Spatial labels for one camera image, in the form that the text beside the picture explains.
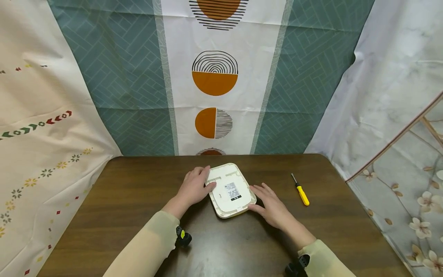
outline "white router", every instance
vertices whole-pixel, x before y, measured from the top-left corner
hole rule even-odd
[[[247,211],[249,204],[257,202],[257,197],[249,189],[248,182],[238,166],[233,163],[211,168],[206,185],[211,182],[217,182],[209,197],[220,218],[239,215]]]

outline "device label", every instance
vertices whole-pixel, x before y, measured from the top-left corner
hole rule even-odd
[[[231,201],[241,198],[241,195],[238,192],[237,188],[235,187],[234,183],[229,183],[225,185],[225,189],[228,191],[229,198],[231,198]]]

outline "wooden table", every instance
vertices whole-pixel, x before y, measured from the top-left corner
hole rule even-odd
[[[195,166],[233,162],[249,184],[267,183],[289,211],[359,277],[410,276],[361,204],[321,155],[120,157],[108,163],[39,277],[101,277]],[[311,205],[303,206],[290,173]],[[296,249],[260,216],[219,219],[209,198],[181,221],[192,237],[156,276],[282,276]]]

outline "curtain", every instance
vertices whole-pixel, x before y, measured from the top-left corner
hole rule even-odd
[[[49,1],[125,156],[303,153],[373,4],[219,2]]]
[[[330,159],[415,276],[443,274],[442,12],[375,1],[306,149]]]
[[[36,276],[121,155],[46,1],[0,2],[0,276]]]

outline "yellow screwdriver handle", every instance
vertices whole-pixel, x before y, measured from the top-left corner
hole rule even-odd
[[[297,190],[299,191],[300,197],[303,200],[303,204],[305,204],[305,206],[309,206],[309,200],[307,199],[306,194],[304,193],[302,187],[297,186]]]

